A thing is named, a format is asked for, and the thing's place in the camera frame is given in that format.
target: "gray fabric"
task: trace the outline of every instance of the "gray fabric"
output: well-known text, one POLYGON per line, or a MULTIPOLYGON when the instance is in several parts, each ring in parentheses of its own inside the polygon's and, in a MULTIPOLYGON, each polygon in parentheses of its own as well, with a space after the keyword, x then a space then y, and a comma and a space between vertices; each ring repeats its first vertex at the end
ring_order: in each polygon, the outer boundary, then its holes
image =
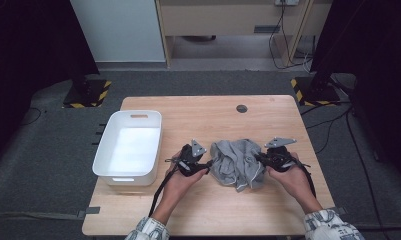
POLYGON ((221 184, 234 184, 237 192, 247 185, 252 189, 262 187, 265 168, 254 157, 260 151, 260 146, 249 139, 214 142, 210 147, 210 172, 221 184))

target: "gray carpet floor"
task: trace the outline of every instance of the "gray carpet floor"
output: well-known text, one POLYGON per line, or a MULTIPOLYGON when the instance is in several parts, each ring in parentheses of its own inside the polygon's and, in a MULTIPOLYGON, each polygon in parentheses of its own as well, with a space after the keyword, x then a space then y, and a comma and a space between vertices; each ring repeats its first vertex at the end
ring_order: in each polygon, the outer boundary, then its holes
MULTIPOLYGON (((99 124, 107 123, 127 96, 175 95, 292 95, 290 80, 305 72, 265 71, 132 71, 102 72, 112 81, 101 107, 62 108, 70 86, 64 81, 37 92, 22 126, 10 140, 0 161, 0 213, 41 212, 76 215, 88 206, 97 177, 92 163, 99 141, 99 124)), ((339 92, 343 100, 347 97, 339 92)), ((320 107, 303 115, 306 126, 334 119, 349 104, 320 107)), ((311 107, 299 106, 304 112, 311 107)), ((317 154, 331 194, 348 213, 345 221, 366 239, 386 239, 377 213, 392 240, 401 240, 401 176, 390 163, 377 162, 358 119, 349 122, 372 186, 342 117, 333 122, 328 143, 317 154)), ((315 151, 327 142, 330 123, 309 128, 315 151)), ((82 220, 0 219, 2 239, 91 239, 84 236, 82 220)), ((123 239, 101 237, 98 239, 123 239)))

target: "white cabinet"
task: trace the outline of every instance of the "white cabinet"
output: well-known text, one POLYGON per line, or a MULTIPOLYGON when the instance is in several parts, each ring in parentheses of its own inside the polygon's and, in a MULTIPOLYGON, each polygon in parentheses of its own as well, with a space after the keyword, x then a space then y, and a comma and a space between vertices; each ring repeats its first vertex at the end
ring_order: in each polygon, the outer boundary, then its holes
POLYGON ((71 0, 96 62, 165 62, 155 0, 71 0))

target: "black curtain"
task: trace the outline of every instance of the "black curtain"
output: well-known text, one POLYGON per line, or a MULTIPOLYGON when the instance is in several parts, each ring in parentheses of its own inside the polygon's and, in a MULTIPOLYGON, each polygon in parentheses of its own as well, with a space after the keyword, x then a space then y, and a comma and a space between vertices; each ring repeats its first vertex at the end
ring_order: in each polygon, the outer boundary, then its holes
POLYGON ((70 1, 0 0, 0 153, 32 95, 71 79, 69 64, 98 74, 70 1))
POLYGON ((401 0, 334 0, 311 70, 356 76, 351 100, 375 156, 401 172, 401 0))

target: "wooden table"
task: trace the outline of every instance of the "wooden table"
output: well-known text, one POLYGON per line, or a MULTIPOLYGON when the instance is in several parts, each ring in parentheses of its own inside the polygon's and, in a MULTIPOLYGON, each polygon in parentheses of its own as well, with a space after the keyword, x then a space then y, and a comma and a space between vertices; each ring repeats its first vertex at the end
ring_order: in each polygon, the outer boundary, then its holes
MULTIPOLYGON (((334 206, 310 139, 291 96, 128 97, 122 110, 157 110, 162 114, 162 144, 156 181, 149 187, 111 187, 101 178, 95 186, 82 231, 89 236, 127 235, 150 210, 153 194, 169 163, 164 160, 191 139, 209 149, 219 140, 249 138, 264 146, 273 137, 294 138, 287 145, 311 166, 318 200, 334 206), (247 112, 239 113, 238 105, 247 112)), ((210 160, 204 154, 200 162, 210 160)), ((172 236, 302 235, 303 211, 284 188, 267 174, 264 187, 237 193, 212 175, 204 176, 180 202, 168 222, 172 236)))

